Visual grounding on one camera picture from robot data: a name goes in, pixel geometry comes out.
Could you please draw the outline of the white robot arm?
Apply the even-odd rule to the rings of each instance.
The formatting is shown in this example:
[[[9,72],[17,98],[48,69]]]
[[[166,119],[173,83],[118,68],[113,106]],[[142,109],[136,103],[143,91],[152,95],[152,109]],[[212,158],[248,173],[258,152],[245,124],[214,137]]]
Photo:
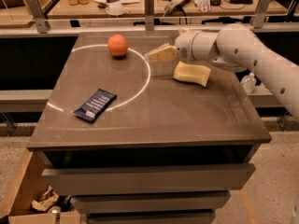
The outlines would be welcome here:
[[[228,24],[218,32],[186,30],[174,45],[163,44],[148,58],[152,62],[204,60],[232,72],[248,69],[299,119],[299,66],[269,49],[242,24]]]

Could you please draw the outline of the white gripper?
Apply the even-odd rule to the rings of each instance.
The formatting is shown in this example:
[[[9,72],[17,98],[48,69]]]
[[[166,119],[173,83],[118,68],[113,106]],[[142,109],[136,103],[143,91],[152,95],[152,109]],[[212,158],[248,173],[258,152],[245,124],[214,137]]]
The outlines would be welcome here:
[[[197,32],[189,31],[188,28],[179,28],[180,35],[175,40],[174,46],[166,46],[151,51],[148,58],[151,62],[167,62],[176,59],[177,55],[181,61],[194,61],[192,43],[197,36]]]

